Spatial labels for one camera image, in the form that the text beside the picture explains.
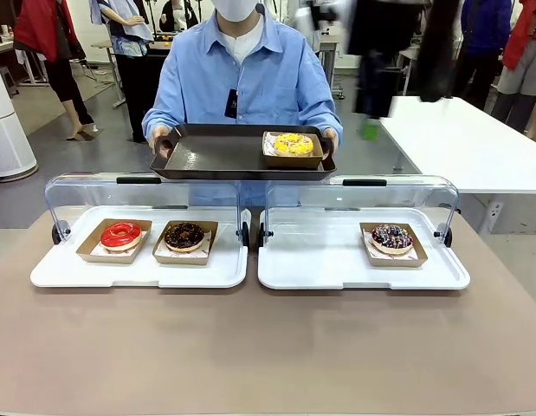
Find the person's left hand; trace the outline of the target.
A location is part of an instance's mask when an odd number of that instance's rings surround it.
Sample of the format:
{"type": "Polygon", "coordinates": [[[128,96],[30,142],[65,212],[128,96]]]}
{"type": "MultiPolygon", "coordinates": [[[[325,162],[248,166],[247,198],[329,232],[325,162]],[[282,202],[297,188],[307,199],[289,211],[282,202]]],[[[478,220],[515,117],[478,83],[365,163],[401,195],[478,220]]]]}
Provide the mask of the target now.
{"type": "Polygon", "coordinates": [[[320,146],[325,159],[338,150],[339,136],[332,127],[328,127],[323,131],[320,146]]]}

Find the person's right hand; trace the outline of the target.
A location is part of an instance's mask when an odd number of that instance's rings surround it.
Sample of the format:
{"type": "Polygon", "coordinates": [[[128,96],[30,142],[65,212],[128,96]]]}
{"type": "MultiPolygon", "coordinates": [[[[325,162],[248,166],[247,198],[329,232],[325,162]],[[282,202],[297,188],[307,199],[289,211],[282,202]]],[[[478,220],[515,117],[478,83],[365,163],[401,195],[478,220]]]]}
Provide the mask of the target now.
{"type": "Polygon", "coordinates": [[[155,154],[163,154],[166,156],[167,153],[173,148],[172,143],[168,139],[170,132],[171,129],[163,125],[153,128],[150,147],[155,154]]]}

